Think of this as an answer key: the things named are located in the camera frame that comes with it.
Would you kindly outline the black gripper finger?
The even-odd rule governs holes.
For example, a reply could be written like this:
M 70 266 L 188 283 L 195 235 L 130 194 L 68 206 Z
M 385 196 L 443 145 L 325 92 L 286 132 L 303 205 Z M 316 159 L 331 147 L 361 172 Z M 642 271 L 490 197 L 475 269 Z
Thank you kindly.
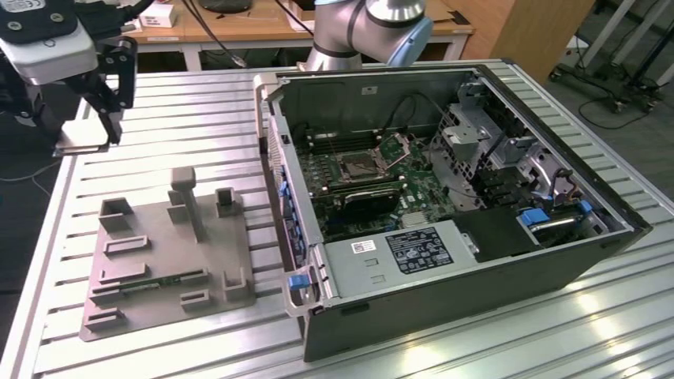
M 78 94 L 98 112 L 107 134 L 106 145 L 119 144 L 119 118 L 134 107 L 138 74 L 138 42 L 120 36 L 98 45 L 98 68 L 78 77 Z

